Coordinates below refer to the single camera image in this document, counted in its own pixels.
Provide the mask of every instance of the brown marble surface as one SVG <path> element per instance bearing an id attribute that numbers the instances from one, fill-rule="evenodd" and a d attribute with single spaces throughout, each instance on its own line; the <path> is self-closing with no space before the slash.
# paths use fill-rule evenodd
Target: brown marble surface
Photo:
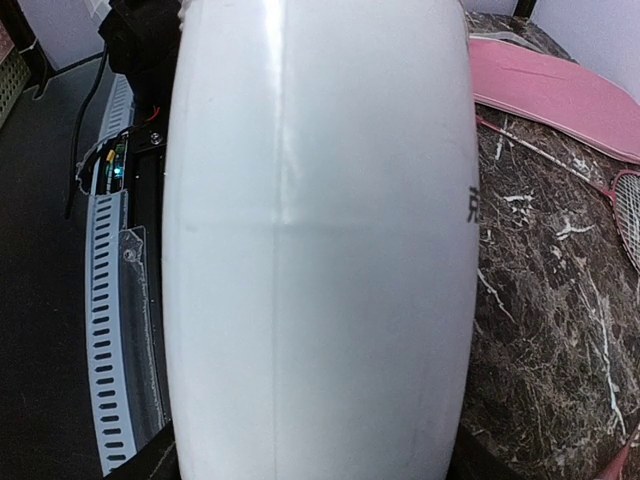
<path id="1" fill-rule="evenodd" d="M 520 19 L 470 14 L 475 32 L 511 31 L 569 59 Z M 552 129 L 477 111 L 603 185 L 611 160 Z M 532 479 L 591 479 L 640 418 L 640 284 L 595 189 L 479 127 L 478 302 L 462 423 Z M 625 479 L 640 478 L 632 450 Z"/>

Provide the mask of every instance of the pink cloth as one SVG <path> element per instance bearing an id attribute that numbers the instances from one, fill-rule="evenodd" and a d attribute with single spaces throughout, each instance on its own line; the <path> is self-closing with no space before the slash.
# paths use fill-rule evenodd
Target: pink cloth
<path id="1" fill-rule="evenodd" d="M 471 70 L 476 102 L 640 164 L 640 106 L 608 80 L 566 60 L 479 38 L 471 39 Z"/>

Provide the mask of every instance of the red wire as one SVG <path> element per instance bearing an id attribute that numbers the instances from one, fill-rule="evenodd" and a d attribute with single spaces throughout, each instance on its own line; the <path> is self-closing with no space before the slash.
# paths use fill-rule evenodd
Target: red wire
<path id="1" fill-rule="evenodd" d="M 153 115 L 151 115 L 149 118 L 147 118 L 147 123 L 148 122 L 153 122 L 156 118 L 158 118 L 158 115 L 160 115 L 160 107 L 154 107 Z"/>

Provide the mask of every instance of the black cable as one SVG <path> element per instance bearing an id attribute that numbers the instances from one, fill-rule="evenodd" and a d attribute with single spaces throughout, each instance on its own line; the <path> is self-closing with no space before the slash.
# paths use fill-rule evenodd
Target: black cable
<path id="1" fill-rule="evenodd" d="M 44 89 L 47 86 L 47 83 L 49 82 L 49 77 L 48 77 L 49 60 L 47 59 L 47 56 L 44 54 L 44 50 L 40 46 L 40 41 L 36 40 L 36 42 L 37 42 L 36 49 L 40 53 L 40 57 L 42 57 L 42 63 L 44 64 L 42 69 L 42 79 L 40 80 L 40 85 L 38 85 L 38 90 L 36 90 L 36 94 L 34 95 L 34 98 L 40 98 L 44 94 Z"/>
<path id="2" fill-rule="evenodd" d="M 76 163 L 78 160 L 78 142 L 80 141 L 80 127 L 82 127 L 82 120 L 84 119 L 84 114 L 87 111 L 87 107 L 89 103 L 91 103 L 91 99 L 98 91 L 98 87 L 100 86 L 100 81 L 102 80 L 102 75 L 104 74 L 104 69 L 107 65 L 107 45 L 105 44 L 104 49 L 102 50 L 102 57 L 100 58 L 100 66 L 98 67 L 98 71 L 96 72 L 96 78 L 93 81 L 93 85 L 91 86 L 91 90 L 87 94 L 86 98 L 80 105 L 80 110 L 78 111 L 78 116 L 76 117 L 76 123 L 73 127 L 73 136 L 71 137 L 71 154 L 70 154 L 70 165 L 69 165 L 69 190 L 67 193 L 67 206 L 64 209 L 64 218 L 69 219 L 71 216 L 71 209 L 73 208 L 73 200 L 76 196 Z"/>

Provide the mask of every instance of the gray floor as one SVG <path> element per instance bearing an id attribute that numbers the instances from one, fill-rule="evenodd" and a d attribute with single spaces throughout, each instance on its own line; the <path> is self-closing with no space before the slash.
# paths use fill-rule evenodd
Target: gray floor
<path id="1" fill-rule="evenodd" d="M 86 201 L 63 219 L 69 145 L 98 62 L 25 92 L 0 130 L 0 478 L 101 478 L 84 326 Z M 97 139 L 112 81 L 85 117 Z"/>

